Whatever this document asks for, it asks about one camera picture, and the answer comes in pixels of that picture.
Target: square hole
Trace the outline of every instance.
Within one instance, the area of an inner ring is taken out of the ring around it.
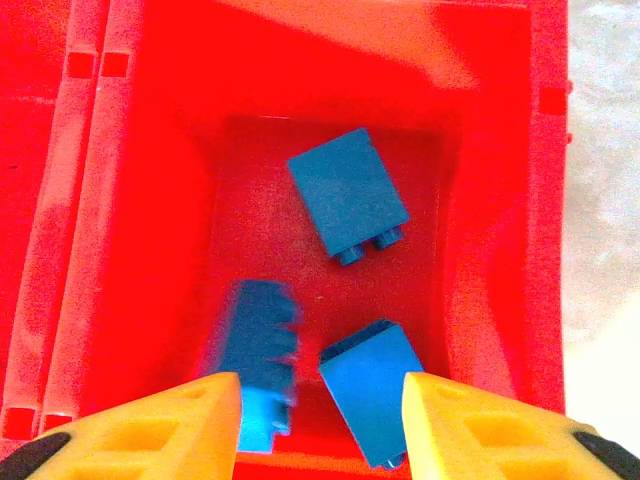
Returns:
[[[102,450],[107,451],[158,451],[164,447],[178,422],[164,418],[135,419],[114,428],[107,435]]]
[[[95,55],[92,53],[69,52],[67,75],[72,78],[91,78]]]
[[[448,385],[438,386],[438,394],[441,397],[449,400],[459,400],[460,398],[464,398],[467,396],[467,392],[458,390],[457,388],[450,387]]]
[[[3,438],[10,440],[31,440],[33,438],[33,408],[7,408],[2,426]]]
[[[103,77],[126,77],[129,66],[129,55],[126,53],[107,52],[102,60]]]
[[[73,421],[73,417],[69,415],[62,414],[51,414],[44,417],[44,430],[50,430],[52,428],[59,427],[60,425],[64,425],[65,423],[69,423]]]
[[[465,423],[483,447],[542,445],[534,428],[515,415],[481,413],[465,418]]]
[[[143,471],[136,465],[87,465],[76,467],[70,480],[137,480]]]
[[[562,460],[511,460],[500,465],[507,480],[581,480]]]
[[[207,391],[204,388],[194,388],[193,390],[189,390],[188,392],[186,392],[182,396],[184,398],[190,398],[191,400],[197,400],[198,398],[200,398],[205,393],[207,393]]]
[[[567,92],[563,88],[540,89],[540,113],[547,115],[566,115]]]

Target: blue lego brick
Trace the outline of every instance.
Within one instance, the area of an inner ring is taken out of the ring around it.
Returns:
[[[237,372],[243,386],[286,397],[293,385],[293,367],[278,359],[296,351],[292,323],[297,307],[287,289],[275,282],[245,280],[235,288],[229,336],[217,371]]]
[[[238,451],[272,453],[275,435],[289,435],[289,406],[271,392],[242,388],[242,422]]]
[[[289,170],[327,253],[343,265],[364,256],[367,240],[380,250],[402,238],[409,214],[366,129],[291,158]]]
[[[379,320],[322,352],[320,373],[371,467],[395,468],[407,446],[402,388],[422,372],[400,325]]]
[[[274,436],[289,434],[293,366],[281,359],[296,351],[297,335],[286,325],[296,319],[297,313],[282,284],[244,280],[234,287],[222,361],[210,371],[237,372],[240,377],[238,451],[271,453]]]

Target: red plastic container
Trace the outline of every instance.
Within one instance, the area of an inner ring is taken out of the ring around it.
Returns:
[[[3,437],[196,376],[237,278],[304,311],[292,434],[238,478],[408,475],[368,469],[317,372],[380,317],[428,371],[562,411],[566,3],[162,3],[72,6]],[[412,219],[342,268],[285,162],[358,126]]]

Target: toy brick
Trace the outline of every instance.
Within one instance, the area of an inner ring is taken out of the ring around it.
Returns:
[[[395,468],[407,450],[402,386],[423,371],[402,328],[379,320],[324,350],[320,373],[371,467]]]
[[[237,372],[242,384],[238,450],[271,453],[275,435],[288,435],[293,366],[280,361],[296,351],[297,335],[285,328],[297,307],[276,282],[245,280],[235,286],[229,335],[217,371]]]
[[[363,242],[383,249],[402,238],[409,214],[366,129],[290,159],[289,170],[327,253],[342,265],[364,256]]]

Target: white surface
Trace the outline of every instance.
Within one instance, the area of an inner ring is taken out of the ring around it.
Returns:
[[[640,456],[640,0],[570,0],[567,414]]]

